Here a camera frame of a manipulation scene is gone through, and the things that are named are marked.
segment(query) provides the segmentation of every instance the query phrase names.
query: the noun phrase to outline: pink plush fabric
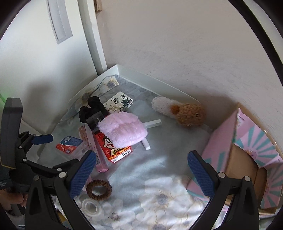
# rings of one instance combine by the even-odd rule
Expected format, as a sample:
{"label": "pink plush fabric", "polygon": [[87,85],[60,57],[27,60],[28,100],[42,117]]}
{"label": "pink plush fabric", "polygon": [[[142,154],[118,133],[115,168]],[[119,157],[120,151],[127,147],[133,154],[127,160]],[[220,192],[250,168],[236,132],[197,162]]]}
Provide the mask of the pink plush fabric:
{"label": "pink plush fabric", "polygon": [[110,114],[98,123],[98,127],[116,148],[131,146],[147,136],[147,130],[139,118],[127,112]]}

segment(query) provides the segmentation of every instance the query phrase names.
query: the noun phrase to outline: floral bedsheet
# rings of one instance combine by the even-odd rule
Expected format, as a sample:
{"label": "floral bedsheet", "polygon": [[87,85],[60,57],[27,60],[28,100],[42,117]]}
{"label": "floral bedsheet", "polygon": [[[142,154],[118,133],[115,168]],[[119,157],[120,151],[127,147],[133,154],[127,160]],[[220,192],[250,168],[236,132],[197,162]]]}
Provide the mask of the floral bedsheet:
{"label": "floral bedsheet", "polygon": [[[107,172],[93,171],[93,179],[109,180],[112,195],[99,202],[99,215],[87,218],[97,230],[187,230],[206,206],[186,190],[192,176],[187,154],[191,150],[202,153],[209,133],[201,128],[183,127],[155,112],[151,101],[157,95],[120,76],[108,78],[74,103],[55,128],[54,141],[46,145],[38,162],[51,167],[66,161],[56,154],[55,145],[67,135],[78,137],[82,125],[77,114],[80,105],[91,95],[99,96],[104,103],[119,91],[134,100],[127,112],[134,113],[142,122],[161,119],[162,125],[148,129],[150,150],[138,143],[129,156],[115,164],[109,162]],[[223,216],[221,213],[215,227]]]}

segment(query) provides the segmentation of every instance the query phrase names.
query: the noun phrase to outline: white stick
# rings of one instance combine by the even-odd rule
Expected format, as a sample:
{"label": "white stick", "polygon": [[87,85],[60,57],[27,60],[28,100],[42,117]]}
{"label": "white stick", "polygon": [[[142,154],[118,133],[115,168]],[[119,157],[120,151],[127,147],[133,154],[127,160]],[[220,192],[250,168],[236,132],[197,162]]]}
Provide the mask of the white stick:
{"label": "white stick", "polygon": [[149,149],[150,149],[150,145],[149,145],[147,139],[144,138],[144,139],[142,139],[141,141],[142,141],[142,144],[144,145],[145,149],[146,149],[146,150],[149,150]]}
{"label": "white stick", "polygon": [[162,124],[161,120],[154,120],[154,121],[150,121],[150,122],[144,122],[143,123],[146,129],[152,128],[152,127],[156,127],[156,126],[160,126]]}

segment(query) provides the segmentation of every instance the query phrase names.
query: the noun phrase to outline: brown hair tie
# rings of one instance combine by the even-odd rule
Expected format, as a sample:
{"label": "brown hair tie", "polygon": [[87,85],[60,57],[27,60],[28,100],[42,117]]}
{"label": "brown hair tie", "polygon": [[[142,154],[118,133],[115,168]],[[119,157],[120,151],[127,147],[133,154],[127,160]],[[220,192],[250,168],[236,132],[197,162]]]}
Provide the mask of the brown hair tie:
{"label": "brown hair tie", "polygon": [[[106,188],[106,192],[103,193],[102,195],[94,195],[92,193],[92,189],[94,187],[97,187],[97,186],[103,186]],[[105,180],[94,180],[92,182],[90,182],[88,185],[87,185],[87,194],[90,198],[94,199],[94,200],[97,200],[97,201],[103,201],[103,200],[106,200],[110,197],[112,193],[112,187],[110,186],[109,182],[108,181],[105,181]]]}

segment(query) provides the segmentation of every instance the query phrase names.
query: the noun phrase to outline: blue gripper pad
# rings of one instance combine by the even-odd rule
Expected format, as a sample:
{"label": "blue gripper pad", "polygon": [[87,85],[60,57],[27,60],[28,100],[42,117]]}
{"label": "blue gripper pad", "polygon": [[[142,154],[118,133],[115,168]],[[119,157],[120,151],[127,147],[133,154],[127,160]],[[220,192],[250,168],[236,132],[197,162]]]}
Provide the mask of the blue gripper pad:
{"label": "blue gripper pad", "polygon": [[46,144],[46,143],[50,143],[53,141],[53,136],[51,134],[47,134],[47,135],[41,135],[41,136],[35,136],[31,143],[34,145],[39,145],[39,144]]}
{"label": "blue gripper pad", "polygon": [[211,177],[209,176],[209,174],[207,173],[207,171],[205,170],[204,165],[200,163],[199,159],[196,157],[194,152],[196,151],[191,151],[188,154],[188,165],[192,173],[194,174],[203,194],[205,196],[212,198],[215,193],[215,184],[211,179]]}
{"label": "blue gripper pad", "polygon": [[81,194],[83,187],[95,165],[96,154],[91,152],[70,182],[69,194],[72,199]]}

